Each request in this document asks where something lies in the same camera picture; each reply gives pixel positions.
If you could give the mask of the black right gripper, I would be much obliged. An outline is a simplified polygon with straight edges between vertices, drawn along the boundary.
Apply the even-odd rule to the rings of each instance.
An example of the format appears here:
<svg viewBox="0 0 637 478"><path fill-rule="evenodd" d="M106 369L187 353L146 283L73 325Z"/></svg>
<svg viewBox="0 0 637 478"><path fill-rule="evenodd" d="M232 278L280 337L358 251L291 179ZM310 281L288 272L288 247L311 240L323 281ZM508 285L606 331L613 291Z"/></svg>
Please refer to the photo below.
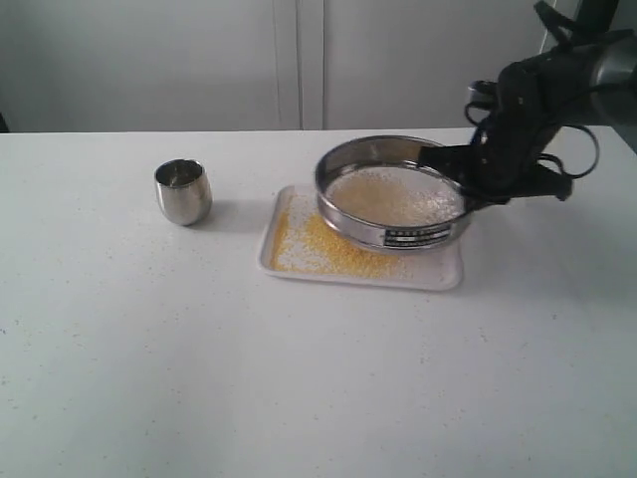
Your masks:
<svg viewBox="0 0 637 478"><path fill-rule="evenodd" d="M573 180L590 174L597 162L569 173L544 150L562 127L597 143L577 118L577 105L594 91L594 65L592 49L553 49L510 64L498 76L498 106L476 126L471 144L422 146L417 166L465 187L466 212L516 198L568 199Z"/></svg>

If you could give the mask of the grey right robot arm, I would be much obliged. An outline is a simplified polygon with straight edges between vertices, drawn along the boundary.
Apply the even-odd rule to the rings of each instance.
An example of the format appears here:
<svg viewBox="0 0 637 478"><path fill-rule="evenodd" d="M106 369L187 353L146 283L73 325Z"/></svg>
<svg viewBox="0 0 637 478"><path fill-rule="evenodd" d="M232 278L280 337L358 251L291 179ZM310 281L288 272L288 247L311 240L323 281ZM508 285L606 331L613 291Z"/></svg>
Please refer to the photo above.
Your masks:
<svg viewBox="0 0 637 478"><path fill-rule="evenodd" d="M505 67L468 106L487 111L469 143L424 148L420 166L456 182L478 205L513 198L567 199L578 174L545 153L564 127L636 122L636 38L555 47Z"/></svg>

